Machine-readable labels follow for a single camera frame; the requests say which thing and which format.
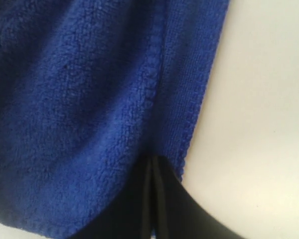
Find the microfiber towel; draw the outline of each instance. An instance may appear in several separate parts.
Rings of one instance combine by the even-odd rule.
[[[84,227],[142,153],[180,178],[228,0],[0,0],[0,223]]]

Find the blue cloth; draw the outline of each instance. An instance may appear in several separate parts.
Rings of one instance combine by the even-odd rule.
[[[0,222],[96,217],[141,153],[179,177],[228,0],[0,0]]]

